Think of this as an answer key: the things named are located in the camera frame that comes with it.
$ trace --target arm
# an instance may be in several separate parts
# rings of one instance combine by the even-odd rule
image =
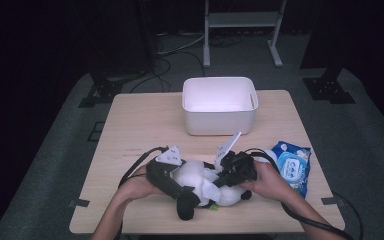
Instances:
[[[128,181],[126,181],[114,194],[107,209],[102,215],[92,239],[113,240],[123,222],[124,211],[133,200],[144,198],[150,194],[162,194],[143,175],[146,173],[145,166],[140,167]]]
[[[253,191],[262,197],[283,202],[295,213],[325,224],[329,224],[305,199],[303,199],[276,172],[270,163],[255,162],[258,178],[253,182],[241,183],[238,186]],[[310,239],[343,239],[341,236],[323,229],[301,223]]]

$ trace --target blue wet wipes package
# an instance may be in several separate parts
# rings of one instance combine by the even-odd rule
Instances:
[[[279,141],[272,151],[277,156],[276,165],[282,177],[305,198],[310,173],[311,149]]]

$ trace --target wire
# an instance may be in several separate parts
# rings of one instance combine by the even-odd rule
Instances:
[[[183,45],[183,46],[180,46],[178,48],[175,48],[175,49],[172,49],[172,50],[169,50],[169,51],[165,51],[165,52],[157,52],[158,55],[167,55],[167,54],[170,54],[170,53],[173,53],[173,52],[177,52],[177,51],[180,51],[182,49],[185,49],[185,48],[188,48],[190,46],[193,46],[195,45],[196,43],[200,42],[203,38],[204,38],[204,34],[201,33],[201,37]]]
[[[150,81],[150,80],[152,80],[152,79],[155,79],[155,78],[158,78],[158,79],[160,80],[161,83],[163,83],[163,82],[166,83],[166,84],[168,85],[168,91],[170,91],[171,84],[170,84],[169,82],[163,80],[163,79],[161,78],[161,76],[164,75],[164,74],[166,74],[166,73],[170,70],[170,68],[171,68],[171,64],[170,64],[169,61],[167,61],[166,59],[163,59],[163,58],[159,58],[158,60],[161,60],[161,61],[167,63],[167,65],[168,65],[167,69],[166,69],[164,72],[160,73],[160,74],[155,74],[155,72],[153,72],[153,76],[152,76],[152,77],[140,81],[138,84],[136,84],[136,85],[130,90],[129,93],[133,93],[133,92],[135,91],[135,89],[138,88],[140,85],[142,85],[142,84],[144,84],[145,82],[148,82],[148,81]]]
[[[202,76],[205,77],[205,70],[204,70],[203,64],[202,64],[201,60],[195,54],[190,53],[190,52],[173,52],[170,54],[166,54],[164,57],[174,55],[174,54],[187,54],[187,55],[194,57],[198,61],[199,66],[201,67]]]
[[[233,37],[215,36],[210,39],[210,46],[216,48],[228,48],[242,42],[242,37],[237,37],[238,40],[234,40]]]
[[[354,207],[354,205],[348,199],[346,199],[341,194],[339,194],[339,193],[337,193],[335,191],[332,191],[332,193],[334,195],[338,196],[339,198],[341,198],[354,211],[355,215],[357,216],[357,220],[358,220],[358,224],[359,224],[359,230],[360,230],[360,236],[359,236],[358,239],[362,240],[363,239],[363,234],[364,234],[364,225],[363,225],[363,220],[362,220],[360,214],[358,213],[357,209]]]
[[[156,147],[142,154],[142,156],[140,156],[140,158],[136,160],[136,162],[123,175],[123,177],[120,180],[120,183],[118,184],[118,188],[120,188],[120,186],[123,185],[130,178],[130,174],[132,174],[133,171],[139,166],[139,164],[141,164],[151,153],[155,151],[165,152],[167,150],[168,150],[168,147]]]
[[[259,157],[264,157],[265,159],[267,159],[270,164],[273,166],[273,168],[278,172],[280,173],[279,171],[279,168],[277,167],[276,163],[274,162],[274,160],[263,150],[261,149],[258,149],[258,148],[251,148],[251,149],[248,149],[246,150],[245,152],[248,152],[248,151],[251,151],[251,150],[258,150],[260,152],[252,152],[251,153],[251,156],[259,156]],[[325,231],[329,231],[331,233],[334,233],[336,235],[339,235],[347,240],[352,240],[353,238],[348,234],[346,233],[345,231],[342,231],[332,225],[328,225],[328,224],[324,224],[324,223],[321,223],[321,222],[318,222],[318,221],[314,221],[314,220],[311,220],[309,218],[306,218],[306,217],[303,217],[295,212],[293,212],[291,209],[289,209],[288,206],[286,206],[286,204],[284,204],[283,202],[281,202],[282,204],[282,208],[283,210],[290,216],[292,217],[293,219],[295,220],[298,220],[300,222],[303,222],[305,224],[308,224],[310,226],[313,226],[313,227],[317,227],[317,228],[320,228],[320,229],[323,229]]]

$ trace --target white shelf frame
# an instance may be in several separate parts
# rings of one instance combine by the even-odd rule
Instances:
[[[273,61],[276,67],[282,67],[276,48],[280,26],[283,20],[287,0],[282,0],[278,12],[233,12],[233,13],[210,13],[209,0],[205,0],[205,32],[204,32],[204,67],[210,67],[210,28],[223,27],[274,27],[273,38],[267,41]]]

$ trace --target white container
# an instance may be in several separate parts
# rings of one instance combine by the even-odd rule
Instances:
[[[190,78],[183,84],[182,105],[191,135],[247,134],[258,99],[245,77]]]

